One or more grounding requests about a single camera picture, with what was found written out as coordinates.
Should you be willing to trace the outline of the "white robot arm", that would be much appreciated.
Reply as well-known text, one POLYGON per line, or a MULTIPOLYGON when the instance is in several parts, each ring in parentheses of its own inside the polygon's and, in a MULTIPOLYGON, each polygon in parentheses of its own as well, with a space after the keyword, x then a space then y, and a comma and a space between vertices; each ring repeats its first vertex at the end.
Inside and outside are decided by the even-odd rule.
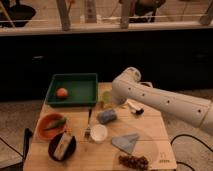
POLYGON ((140 83, 141 73, 128 67, 112 81, 112 101, 120 105, 132 99, 200 128, 213 136, 213 102, 140 83))

